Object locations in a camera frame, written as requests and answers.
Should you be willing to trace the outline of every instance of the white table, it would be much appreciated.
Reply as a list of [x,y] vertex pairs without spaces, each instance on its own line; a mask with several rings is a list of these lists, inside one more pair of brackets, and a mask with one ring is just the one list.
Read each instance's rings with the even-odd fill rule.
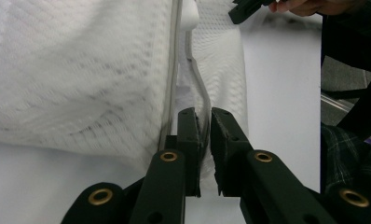
[[[319,186],[320,38],[297,23],[249,32],[242,25],[250,141],[275,152],[307,187]],[[116,158],[0,143],[0,224],[57,224],[79,193],[99,182],[127,187],[144,174]],[[244,223],[239,199],[202,192],[185,223]]]

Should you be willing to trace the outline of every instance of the black plastic mount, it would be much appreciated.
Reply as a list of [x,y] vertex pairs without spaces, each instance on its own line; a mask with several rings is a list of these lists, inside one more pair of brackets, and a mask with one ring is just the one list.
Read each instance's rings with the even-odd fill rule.
[[234,24],[240,24],[251,17],[261,6],[267,6],[275,0],[235,0],[238,4],[229,11],[229,17]]
[[[248,224],[371,223],[371,197],[348,186],[323,196],[305,188],[275,154],[254,150],[226,110],[212,109],[211,150],[219,192],[240,197]],[[177,136],[168,136],[144,178],[122,189],[99,183],[85,189],[62,224],[183,224],[185,200],[200,196],[204,155],[194,108],[179,113]]]
[[368,192],[337,186],[322,195],[304,187],[278,156],[254,150],[228,111],[212,109],[211,141],[219,192],[240,197],[246,223],[371,223]]

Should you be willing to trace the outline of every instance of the brass insert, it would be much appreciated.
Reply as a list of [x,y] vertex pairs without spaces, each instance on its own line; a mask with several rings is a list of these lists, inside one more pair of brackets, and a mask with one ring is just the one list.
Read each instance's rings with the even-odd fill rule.
[[165,152],[165,153],[162,153],[160,158],[163,161],[175,161],[175,160],[177,160],[177,154],[174,153],[174,152]]
[[369,201],[362,194],[351,190],[351,189],[341,189],[339,191],[340,197],[347,203],[351,203],[357,207],[367,207],[369,206]]
[[254,154],[254,157],[258,161],[262,161],[262,162],[270,162],[270,161],[272,161],[272,157],[269,154],[264,153],[264,152],[257,152],[257,153]]
[[101,205],[110,201],[113,198],[113,191],[110,189],[97,189],[88,197],[89,203],[93,205]]

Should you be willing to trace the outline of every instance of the sleeve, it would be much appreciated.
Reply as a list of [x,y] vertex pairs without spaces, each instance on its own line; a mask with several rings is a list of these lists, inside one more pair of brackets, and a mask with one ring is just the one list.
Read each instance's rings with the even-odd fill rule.
[[343,14],[330,18],[362,35],[371,37],[371,0],[367,0],[360,10],[352,15]]
[[322,124],[321,133],[324,192],[345,185],[371,196],[371,143],[336,126]]

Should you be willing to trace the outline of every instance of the white textured fabric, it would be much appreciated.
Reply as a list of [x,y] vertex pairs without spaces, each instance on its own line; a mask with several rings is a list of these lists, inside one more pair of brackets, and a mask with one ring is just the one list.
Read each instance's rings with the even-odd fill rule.
[[172,94],[172,2],[0,0],[0,141],[146,166]]
[[[181,33],[180,37],[177,108],[196,107],[201,127],[209,125],[211,106],[225,109],[234,115],[247,135],[247,92],[240,29],[228,16],[236,5],[231,0],[198,0],[197,5],[197,28]],[[200,176],[203,189],[216,190],[213,173],[213,157],[208,151]]]
[[[169,122],[173,2],[0,0],[0,141],[146,168]],[[196,107],[206,127],[217,106],[247,133],[240,31],[227,15],[235,5],[197,6],[197,28],[179,37],[177,111]],[[203,170],[213,171],[210,153]]]

